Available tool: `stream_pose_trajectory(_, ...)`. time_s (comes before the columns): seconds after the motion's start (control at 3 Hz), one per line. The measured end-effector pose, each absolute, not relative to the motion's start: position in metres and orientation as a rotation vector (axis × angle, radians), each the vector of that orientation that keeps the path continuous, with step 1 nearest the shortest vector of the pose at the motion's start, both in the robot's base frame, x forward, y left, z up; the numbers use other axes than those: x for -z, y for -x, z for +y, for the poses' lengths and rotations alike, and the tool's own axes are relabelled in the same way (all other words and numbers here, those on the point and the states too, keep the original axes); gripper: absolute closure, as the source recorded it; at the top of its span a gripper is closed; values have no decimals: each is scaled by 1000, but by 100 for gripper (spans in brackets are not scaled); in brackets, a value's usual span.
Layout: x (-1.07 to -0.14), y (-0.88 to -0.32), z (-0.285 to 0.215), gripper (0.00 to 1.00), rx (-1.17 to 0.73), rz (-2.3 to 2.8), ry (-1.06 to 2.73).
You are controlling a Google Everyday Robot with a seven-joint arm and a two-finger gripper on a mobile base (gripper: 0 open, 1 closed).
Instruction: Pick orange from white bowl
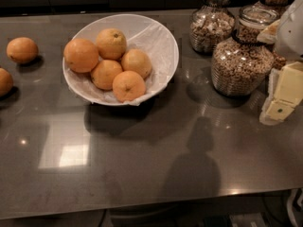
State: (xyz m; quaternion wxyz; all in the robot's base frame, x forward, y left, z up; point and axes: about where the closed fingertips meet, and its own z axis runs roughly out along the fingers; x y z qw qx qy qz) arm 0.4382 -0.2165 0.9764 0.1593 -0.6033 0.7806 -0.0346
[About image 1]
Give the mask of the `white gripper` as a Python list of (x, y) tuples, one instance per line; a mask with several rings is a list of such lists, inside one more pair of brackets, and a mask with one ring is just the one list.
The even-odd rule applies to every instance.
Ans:
[(268, 96), (259, 122), (274, 126), (290, 116), (303, 100), (303, 0), (294, 0), (280, 20), (264, 28), (257, 40), (275, 44), (278, 55), (296, 61), (281, 70), (273, 69), (269, 75)]

